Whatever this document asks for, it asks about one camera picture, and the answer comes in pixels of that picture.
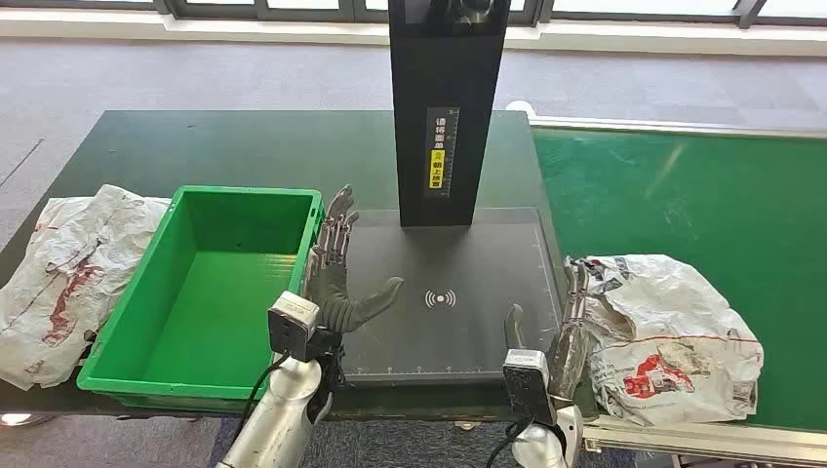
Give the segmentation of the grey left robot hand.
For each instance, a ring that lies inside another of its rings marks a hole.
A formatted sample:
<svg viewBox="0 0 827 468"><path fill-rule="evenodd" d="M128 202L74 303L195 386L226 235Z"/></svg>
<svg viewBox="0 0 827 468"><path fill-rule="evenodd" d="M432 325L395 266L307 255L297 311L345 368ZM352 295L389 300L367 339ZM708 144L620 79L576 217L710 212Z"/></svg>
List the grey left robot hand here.
<svg viewBox="0 0 827 468"><path fill-rule="evenodd" d="M384 313L397 300L404 284L391 277L376 292L352 298L348 292L347 255L359 213L352 186L344 185L332 198L308 253L302 296L319 306L318 324L332 332L349 333Z"/></svg>

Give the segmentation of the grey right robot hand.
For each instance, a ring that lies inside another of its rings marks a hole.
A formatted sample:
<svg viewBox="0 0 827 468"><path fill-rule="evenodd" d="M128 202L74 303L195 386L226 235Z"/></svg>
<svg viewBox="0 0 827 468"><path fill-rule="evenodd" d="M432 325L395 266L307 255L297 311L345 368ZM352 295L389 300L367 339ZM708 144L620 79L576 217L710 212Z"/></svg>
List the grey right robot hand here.
<svg viewBox="0 0 827 468"><path fill-rule="evenodd" d="M589 275L583 260L565 258L568 285L563 321L555 344L547 353L548 392L559 405L571 404L585 365L588 336L584 328Z"/></svg>

